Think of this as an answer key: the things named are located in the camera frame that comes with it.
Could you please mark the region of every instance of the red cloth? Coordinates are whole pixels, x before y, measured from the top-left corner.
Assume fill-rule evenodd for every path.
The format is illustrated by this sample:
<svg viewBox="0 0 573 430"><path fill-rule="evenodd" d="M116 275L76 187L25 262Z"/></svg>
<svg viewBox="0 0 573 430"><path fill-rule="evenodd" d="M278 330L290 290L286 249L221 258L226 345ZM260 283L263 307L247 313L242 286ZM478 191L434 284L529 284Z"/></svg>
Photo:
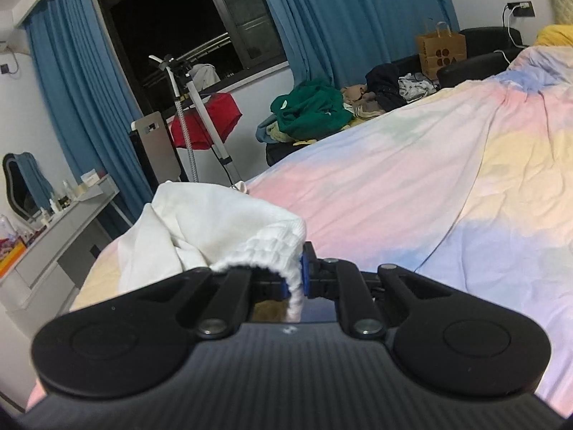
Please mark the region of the red cloth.
<svg viewBox="0 0 573 430"><path fill-rule="evenodd" d="M228 135L239 122L242 113L239 111L231 94L213 94L208 102L205 104L207 112L219 135L221 140L225 142ZM191 144L194 150L207 150L213 145L213 140L208 134L207 129L201 121L199 113L196 109L187 110L183 112L185 122L189 130L189 137L191 137ZM171 125L171 135L176 147L186 148L185 139L183 138L183 131L181 130L181 123L179 116L175 116L175 120Z"/></svg>

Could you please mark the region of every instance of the black sofa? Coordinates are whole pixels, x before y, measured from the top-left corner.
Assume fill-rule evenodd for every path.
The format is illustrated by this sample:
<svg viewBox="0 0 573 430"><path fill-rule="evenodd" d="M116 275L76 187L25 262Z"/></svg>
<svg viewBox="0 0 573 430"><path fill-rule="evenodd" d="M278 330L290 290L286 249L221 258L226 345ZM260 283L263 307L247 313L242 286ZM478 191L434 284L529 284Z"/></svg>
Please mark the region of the black sofa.
<svg viewBox="0 0 573 430"><path fill-rule="evenodd" d="M480 81L499 74L508 66L504 54L508 61L513 61L522 51L522 48L516 48L511 42L506 27L476 27L459 33L466 38L468 59L438 71L439 85L442 88L455 87L468 80ZM523 44L518 30L511 29L511 36L516 44ZM504 53L495 53L496 50L502 50ZM418 55L402 58L393 64L398 67L400 76L422 71Z"/></svg>

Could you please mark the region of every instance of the sofa armrest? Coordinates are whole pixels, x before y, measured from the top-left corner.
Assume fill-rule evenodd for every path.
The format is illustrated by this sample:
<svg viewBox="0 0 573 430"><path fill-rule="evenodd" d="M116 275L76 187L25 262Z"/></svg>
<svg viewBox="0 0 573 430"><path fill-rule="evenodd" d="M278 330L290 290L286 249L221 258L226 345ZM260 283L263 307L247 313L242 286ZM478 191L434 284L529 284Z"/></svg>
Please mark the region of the sofa armrest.
<svg viewBox="0 0 573 430"><path fill-rule="evenodd" d="M521 48L504 50L505 56L511 62L521 52ZM479 57L468 58L438 71L439 85L442 88L456 87L464 81L481 81L490 76L502 73L507 69L507 61L502 53L488 53Z"/></svg>

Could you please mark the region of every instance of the bed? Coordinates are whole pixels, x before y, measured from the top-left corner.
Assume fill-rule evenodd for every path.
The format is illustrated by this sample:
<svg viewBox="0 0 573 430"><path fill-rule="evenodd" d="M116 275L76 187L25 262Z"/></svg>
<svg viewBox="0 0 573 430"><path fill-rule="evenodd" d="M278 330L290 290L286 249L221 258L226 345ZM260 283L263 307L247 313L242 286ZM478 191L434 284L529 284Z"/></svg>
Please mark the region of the bed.
<svg viewBox="0 0 573 430"><path fill-rule="evenodd" d="M573 412L573 48L529 48L247 187L303 217L319 257L395 263L536 320L552 343L537 394ZM102 252L74 309L117 294L126 256Z"/></svg>

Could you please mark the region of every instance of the mirror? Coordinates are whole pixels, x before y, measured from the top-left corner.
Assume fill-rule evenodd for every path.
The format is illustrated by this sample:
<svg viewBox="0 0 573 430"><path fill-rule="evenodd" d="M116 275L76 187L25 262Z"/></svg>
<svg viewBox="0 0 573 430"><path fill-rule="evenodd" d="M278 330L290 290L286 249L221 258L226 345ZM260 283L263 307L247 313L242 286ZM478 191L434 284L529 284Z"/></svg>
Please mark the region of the mirror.
<svg viewBox="0 0 573 430"><path fill-rule="evenodd" d="M8 204L16 215L27 222L33 222L40 207L49 209L52 186L44 178L34 156L29 152L8 153L2 161L6 176Z"/></svg>

